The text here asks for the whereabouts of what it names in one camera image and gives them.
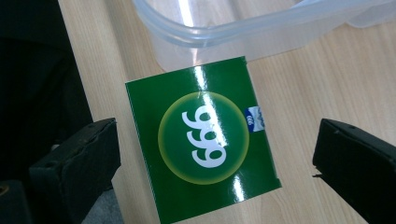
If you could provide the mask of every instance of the container rim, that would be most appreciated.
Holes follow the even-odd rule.
[[[252,17],[241,21],[208,27],[189,27],[172,21],[158,13],[146,0],[132,0],[140,20],[155,35],[164,40],[187,48],[205,48],[238,36],[268,30],[276,27],[292,26],[312,21],[312,17],[323,19],[340,12],[368,9],[394,0],[322,0],[311,5],[293,7],[274,13]]]

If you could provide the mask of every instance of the green packaging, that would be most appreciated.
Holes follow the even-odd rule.
[[[126,83],[161,223],[280,188],[244,57]]]

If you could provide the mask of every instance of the box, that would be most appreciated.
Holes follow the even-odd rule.
[[[244,58],[133,80],[126,89],[161,223],[280,188]]]
[[[396,16],[396,0],[132,0],[165,71],[297,49],[348,22]]]

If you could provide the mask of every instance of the light wood surface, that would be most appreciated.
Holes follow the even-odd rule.
[[[158,223],[124,83],[157,75],[130,0],[60,0],[94,120],[117,119],[113,184],[125,223]],[[322,118],[396,145],[396,22],[343,25],[307,46],[248,63],[283,188],[185,223],[365,223],[321,179],[312,157]]]

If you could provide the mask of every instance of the transparent plastic bin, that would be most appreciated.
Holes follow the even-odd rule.
[[[165,71],[297,49],[348,23],[396,18],[396,0],[133,0]]]

